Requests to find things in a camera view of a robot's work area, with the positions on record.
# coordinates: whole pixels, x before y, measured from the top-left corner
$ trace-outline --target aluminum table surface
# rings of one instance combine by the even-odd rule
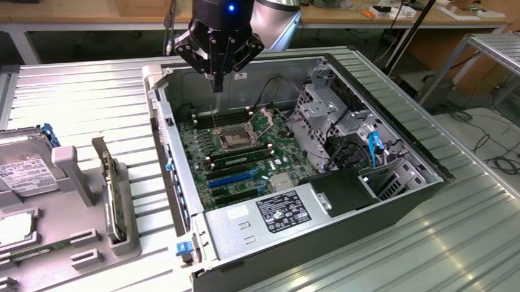
[[[468,44],[520,75],[520,34],[472,35]]]
[[[515,291],[520,286],[517,192],[362,54],[344,47],[294,51],[336,56],[457,180],[393,227],[243,291]],[[51,122],[62,143],[79,147],[82,169],[96,164],[88,141],[103,132],[108,149],[130,166],[139,216],[141,257],[54,291],[186,289],[171,280],[179,264],[169,252],[175,233],[141,80],[141,67],[166,62],[182,61],[150,58],[22,67],[8,128],[43,119]]]

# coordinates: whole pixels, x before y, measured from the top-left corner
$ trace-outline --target chipset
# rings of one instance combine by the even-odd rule
[[[273,175],[270,177],[270,185],[274,187],[277,192],[282,190],[288,190],[292,187],[294,187],[294,182],[292,178],[289,177],[288,172],[282,172],[278,175]]]

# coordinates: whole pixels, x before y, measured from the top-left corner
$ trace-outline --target blue latch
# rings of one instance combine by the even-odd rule
[[[183,254],[187,254],[194,251],[194,245],[191,242],[181,242],[178,243],[178,253],[175,256],[182,256]]]
[[[169,162],[166,163],[166,170],[169,172],[174,171],[175,170],[175,166],[173,164],[173,157],[169,158]]]
[[[368,135],[368,149],[370,151],[372,156],[372,167],[376,167],[376,147],[378,147],[378,150],[384,150],[384,143],[380,139],[380,133],[377,133],[377,131],[373,131]]]
[[[48,139],[50,139],[50,141],[51,141],[51,145],[52,145],[54,147],[59,147],[60,144],[59,144],[59,141],[58,141],[55,132],[54,132],[54,130],[52,130],[52,126],[51,126],[48,123],[44,123],[44,124],[43,124],[43,127],[42,127],[42,130],[43,130],[43,131],[46,132],[46,134],[47,134],[47,137],[48,137]]]

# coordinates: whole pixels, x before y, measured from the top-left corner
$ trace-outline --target barcode label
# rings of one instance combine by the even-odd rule
[[[56,184],[43,159],[0,165],[0,179],[18,193]]]

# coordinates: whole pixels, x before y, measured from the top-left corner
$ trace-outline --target pcie slot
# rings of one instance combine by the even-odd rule
[[[245,165],[239,165],[239,166],[231,167],[229,169],[222,169],[222,170],[218,170],[218,171],[207,174],[206,179],[221,178],[223,176],[227,176],[227,175],[231,175],[231,174],[235,174],[239,172],[245,172],[246,170],[247,170],[247,167]]]
[[[209,187],[210,188],[221,187],[221,186],[226,186],[227,184],[238,183],[239,181],[247,181],[255,175],[257,170],[258,168],[255,170],[251,170],[250,172],[230,176],[229,178],[219,178],[214,181],[210,181]]]
[[[229,204],[234,201],[238,201],[238,200],[242,200],[245,198],[249,198],[250,196],[257,196],[258,194],[261,194],[262,191],[257,188],[251,189],[251,190],[247,190],[242,193],[235,193],[234,195],[230,195],[230,196],[223,196],[221,198],[217,198],[214,200],[214,203],[215,205],[223,205],[223,204]]]
[[[251,162],[262,161],[262,160],[270,159],[270,158],[273,158],[273,154],[269,153],[268,155],[264,155],[264,156],[261,156],[261,157],[258,157],[258,158],[254,158],[254,159],[249,159],[249,160],[246,160],[246,161],[241,161],[241,162],[237,162],[237,163],[233,163],[233,164],[227,164],[227,165],[215,166],[214,170],[226,169],[226,168],[229,168],[229,167],[234,167],[234,166],[237,166],[237,165],[249,164],[249,163],[251,163]]]

